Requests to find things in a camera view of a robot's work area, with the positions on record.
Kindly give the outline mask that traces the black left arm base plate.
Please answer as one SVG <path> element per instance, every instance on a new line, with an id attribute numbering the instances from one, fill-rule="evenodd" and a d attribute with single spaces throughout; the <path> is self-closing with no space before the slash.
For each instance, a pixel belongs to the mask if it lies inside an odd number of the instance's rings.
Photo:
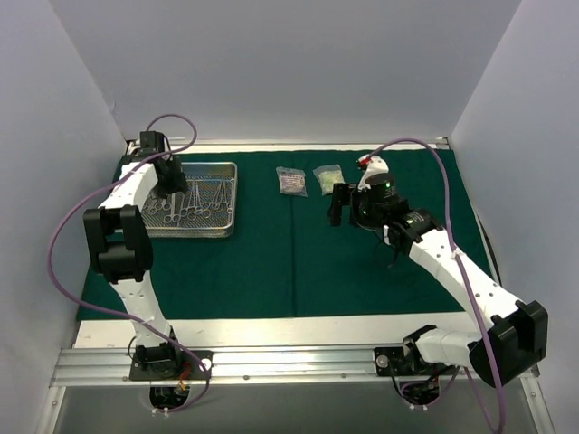
<path id="1" fill-rule="evenodd" d="M 205 380 L 206 374 L 198 363 L 189 355 L 183 354 L 180 362 L 170 360 L 158 363 L 131 363 L 128 378 L 131 381 L 176 381 L 176 380 Z"/>

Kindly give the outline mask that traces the green packet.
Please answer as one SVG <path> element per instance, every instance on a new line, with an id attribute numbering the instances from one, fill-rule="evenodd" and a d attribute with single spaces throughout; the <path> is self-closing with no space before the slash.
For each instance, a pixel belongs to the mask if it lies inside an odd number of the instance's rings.
<path id="1" fill-rule="evenodd" d="M 318 180 L 323 195 L 332 194 L 335 184 L 345 182 L 340 165 L 322 165 L 315 168 L 313 174 Z"/>

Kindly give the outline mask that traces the green surgical drape cloth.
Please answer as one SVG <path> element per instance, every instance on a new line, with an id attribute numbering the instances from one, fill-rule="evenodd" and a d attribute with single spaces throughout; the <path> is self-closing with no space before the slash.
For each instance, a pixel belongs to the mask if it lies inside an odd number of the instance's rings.
<path id="1" fill-rule="evenodd" d="M 155 239 L 151 272 L 169 319 L 256 319 L 457 312 L 425 270 L 376 236 L 332 227 L 313 170 L 360 178 L 357 151 L 213 155 L 239 170 L 234 228 L 224 239 Z M 305 172 L 307 197 L 281 194 L 278 166 Z"/>

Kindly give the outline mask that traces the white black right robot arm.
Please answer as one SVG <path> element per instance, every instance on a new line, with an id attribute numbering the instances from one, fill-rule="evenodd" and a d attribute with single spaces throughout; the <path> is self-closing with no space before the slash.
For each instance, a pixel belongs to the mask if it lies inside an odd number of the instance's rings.
<path id="1" fill-rule="evenodd" d="M 340 225 L 342 209 L 350 209 L 352 225 L 380 233 L 396 256 L 403 255 L 426 270 L 467 312 L 474 333 L 424 325 L 403 339 L 402 362 L 412 373 L 433 365 L 458 365 L 481 380 L 501 384 L 546 357 L 548 313 L 536 301 L 525 303 L 493 281 L 459 248 L 449 233 L 423 208 L 413 209 L 396 189 L 390 174 L 373 175 L 370 186 L 335 184 L 329 222 Z"/>

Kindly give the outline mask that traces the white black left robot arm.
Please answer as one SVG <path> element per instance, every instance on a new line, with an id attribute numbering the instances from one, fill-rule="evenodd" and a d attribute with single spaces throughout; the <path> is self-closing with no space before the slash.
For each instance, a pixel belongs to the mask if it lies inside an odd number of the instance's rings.
<path id="1" fill-rule="evenodd" d="M 90 263 L 117 292 L 132 321 L 134 363 L 162 379 L 172 379 L 182 370 L 183 353 L 169 342 L 175 333 L 153 288 L 153 246 L 141 208 L 151 194 L 166 199 L 186 192 L 185 174 L 179 159 L 171 156 L 143 165 L 124 164 L 121 178 L 99 207 L 83 214 Z"/>

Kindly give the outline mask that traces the steel mesh instrument tray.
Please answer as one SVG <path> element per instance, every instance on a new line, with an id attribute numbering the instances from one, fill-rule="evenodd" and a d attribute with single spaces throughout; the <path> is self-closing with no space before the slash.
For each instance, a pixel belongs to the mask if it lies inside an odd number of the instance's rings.
<path id="1" fill-rule="evenodd" d="M 184 163 L 183 169 L 186 181 L 195 179 L 200 192 L 201 205 L 207 199 L 204 198 L 204 181 L 213 178 L 232 178 L 231 188 L 232 211 L 214 213 L 208 219 L 202 216 L 184 224 L 165 224 L 163 218 L 167 215 L 158 212 L 155 215 L 142 214 L 143 221 L 151 238 L 190 238 L 190 239 L 219 239 L 226 238 L 233 233 L 234 215 L 237 195 L 238 168 L 234 162 L 206 162 L 206 163 Z"/>

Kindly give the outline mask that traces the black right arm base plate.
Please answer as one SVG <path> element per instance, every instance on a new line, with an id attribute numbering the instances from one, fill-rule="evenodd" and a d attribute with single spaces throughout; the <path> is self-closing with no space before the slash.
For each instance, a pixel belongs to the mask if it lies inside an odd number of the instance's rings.
<path id="1" fill-rule="evenodd" d="M 401 346 L 382 346 L 373 349 L 375 373 L 379 377 L 395 377 L 444 375 L 454 371 L 444 363 L 414 362 L 411 356 L 406 356 Z"/>

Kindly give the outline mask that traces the purple packet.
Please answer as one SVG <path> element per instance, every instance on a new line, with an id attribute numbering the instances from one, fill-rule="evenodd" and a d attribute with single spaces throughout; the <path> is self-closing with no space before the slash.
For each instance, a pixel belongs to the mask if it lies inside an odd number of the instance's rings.
<path id="1" fill-rule="evenodd" d="M 307 197 L 306 174 L 296 168 L 278 166 L 276 174 L 281 194 Z"/>

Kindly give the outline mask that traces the steel forceps clamp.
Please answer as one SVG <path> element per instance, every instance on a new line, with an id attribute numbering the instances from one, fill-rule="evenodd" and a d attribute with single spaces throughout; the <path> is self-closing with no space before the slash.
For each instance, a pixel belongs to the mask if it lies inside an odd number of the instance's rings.
<path id="1" fill-rule="evenodd" d="M 190 211 L 190 193 L 176 193 L 169 202 L 168 214 L 163 218 L 165 224 L 184 224 Z"/>

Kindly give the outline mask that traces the steel haemostat clamp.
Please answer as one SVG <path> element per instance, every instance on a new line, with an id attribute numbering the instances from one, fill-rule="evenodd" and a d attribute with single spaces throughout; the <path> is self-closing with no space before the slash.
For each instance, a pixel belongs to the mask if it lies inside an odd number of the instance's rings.
<path id="1" fill-rule="evenodd" d="M 204 198 L 207 201 L 202 205 L 202 215 L 205 219 L 211 217 L 214 213 L 232 211 L 231 205 L 231 188 L 233 187 L 232 178 L 213 178 L 203 183 Z"/>

